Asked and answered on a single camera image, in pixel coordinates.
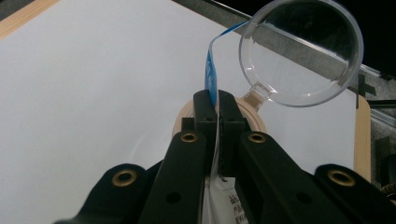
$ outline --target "white surface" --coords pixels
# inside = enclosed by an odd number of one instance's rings
[[[2,40],[0,223],[73,217],[109,168],[161,160],[223,30],[171,1],[69,0]],[[238,40],[220,39],[215,62],[220,88],[242,96]],[[352,167],[353,93],[304,109],[267,102],[260,114],[307,171]]]

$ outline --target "blue tape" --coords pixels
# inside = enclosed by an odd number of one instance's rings
[[[238,29],[239,27],[245,25],[246,23],[247,23],[247,21],[236,24],[236,25],[228,28],[226,31],[224,31],[220,35],[216,36],[214,39],[212,39],[212,41],[210,41],[209,50],[207,51],[207,57],[206,57],[205,89],[209,90],[210,103],[212,104],[213,107],[216,106],[216,103],[218,101],[218,78],[217,78],[217,74],[216,74],[215,63],[213,61],[213,53],[212,53],[213,43],[218,38],[230,33],[233,30]]]

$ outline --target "blue strip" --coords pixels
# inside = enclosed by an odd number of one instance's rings
[[[207,51],[207,57],[206,57],[205,89],[209,90],[210,103],[212,104],[213,107],[216,106],[216,103],[218,100],[218,78],[216,75],[215,63],[213,61],[213,53],[212,53],[213,43],[215,42],[215,40],[217,40],[222,35],[226,35],[226,34],[230,33],[231,31],[236,30],[239,27],[245,25],[246,23],[247,23],[247,21],[236,24],[236,25],[228,28],[226,31],[224,31],[220,35],[216,36],[212,41],[210,41],[209,50]]]

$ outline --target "brass screw insert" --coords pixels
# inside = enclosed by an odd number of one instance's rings
[[[248,139],[255,143],[263,143],[266,140],[264,135],[261,135],[258,133],[253,133],[253,134],[249,135]]]
[[[330,180],[338,185],[353,187],[356,184],[355,179],[348,173],[340,170],[330,170],[327,173]]]
[[[185,133],[181,135],[181,141],[187,143],[193,143],[198,140],[198,135],[195,133]]]
[[[113,185],[116,187],[126,187],[133,184],[137,179],[137,173],[133,170],[118,171],[112,179]]]

